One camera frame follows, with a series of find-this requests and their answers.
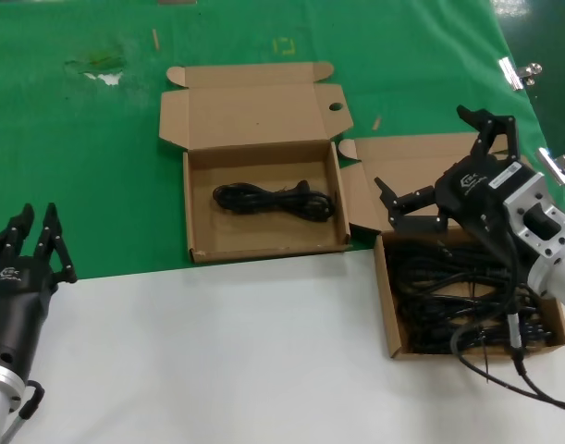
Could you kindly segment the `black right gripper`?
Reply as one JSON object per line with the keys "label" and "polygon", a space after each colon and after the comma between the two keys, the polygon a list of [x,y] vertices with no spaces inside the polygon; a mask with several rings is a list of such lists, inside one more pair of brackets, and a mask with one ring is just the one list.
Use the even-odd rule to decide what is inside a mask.
{"label": "black right gripper", "polygon": [[[379,199],[387,209],[394,231],[447,231],[448,218],[478,240],[500,263],[517,267],[517,279],[525,283],[536,253],[514,234],[504,201],[535,175],[519,159],[516,118],[494,115],[486,109],[472,111],[458,105],[459,118],[477,131],[471,155],[448,169],[433,186],[398,195],[379,177]],[[489,154],[497,136],[507,141],[507,158]],[[435,216],[413,216],[437,204]]]}

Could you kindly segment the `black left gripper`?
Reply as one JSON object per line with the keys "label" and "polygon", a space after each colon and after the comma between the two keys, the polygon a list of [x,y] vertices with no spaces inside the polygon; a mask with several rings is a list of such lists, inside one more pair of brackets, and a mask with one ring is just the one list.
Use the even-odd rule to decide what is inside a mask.
{"label": "black left gripper", "polygon": [[[54,203],[47,205],[34,258],[18,257],[33,220],[33,207],[26,203],[0,232],[0,365],[16,375],[31,372],[55,282],[77,281]],[[61,269],[52,272],[54,253]]]}

